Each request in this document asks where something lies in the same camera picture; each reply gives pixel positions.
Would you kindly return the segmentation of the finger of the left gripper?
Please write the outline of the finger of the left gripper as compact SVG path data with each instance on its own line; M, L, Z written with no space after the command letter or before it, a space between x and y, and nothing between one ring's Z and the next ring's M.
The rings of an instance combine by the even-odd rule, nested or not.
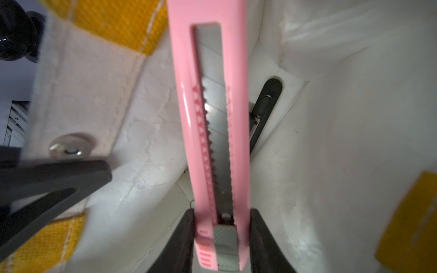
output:
M111 180L103 160L1 169L1 260Z

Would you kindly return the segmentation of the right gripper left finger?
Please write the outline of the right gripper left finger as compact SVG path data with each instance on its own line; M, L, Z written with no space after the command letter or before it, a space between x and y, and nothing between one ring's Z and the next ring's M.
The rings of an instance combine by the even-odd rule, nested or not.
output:
M188 209L147 273L191 273L195 237L194 209Z

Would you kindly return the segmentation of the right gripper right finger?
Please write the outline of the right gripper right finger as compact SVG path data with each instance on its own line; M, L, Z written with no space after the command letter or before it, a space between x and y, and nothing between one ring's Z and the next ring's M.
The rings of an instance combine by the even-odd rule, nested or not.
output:
M253 273L296 273L257 209L250 210L250 267Z

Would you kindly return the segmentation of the illustrated tote bag yellow handles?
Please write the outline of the illustrated tote bag yellow handles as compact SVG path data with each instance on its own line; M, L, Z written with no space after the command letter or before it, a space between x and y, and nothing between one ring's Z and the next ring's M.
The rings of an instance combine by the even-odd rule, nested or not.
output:
M113 179L3 273L146 271L194 202L166 1L43 1L23 163L81 134ZM437 3L248 1L249 98L283 92L251 205L300 273L437 270Z

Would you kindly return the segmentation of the slim black utility knife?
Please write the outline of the slim black utility knife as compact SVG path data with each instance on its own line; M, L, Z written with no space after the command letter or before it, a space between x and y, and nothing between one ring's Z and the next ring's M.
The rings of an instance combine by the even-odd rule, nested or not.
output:
M264 84L252 111L249 113L250 152L254 150L282 90L283 84L280 79L268 79Z

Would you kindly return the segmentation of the pink utility knife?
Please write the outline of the pink utility knife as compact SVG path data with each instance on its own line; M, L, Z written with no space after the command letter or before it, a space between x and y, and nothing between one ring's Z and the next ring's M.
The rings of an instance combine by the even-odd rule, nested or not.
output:
M250 138L244 1L168 1L168 21L202 268L249 258Z

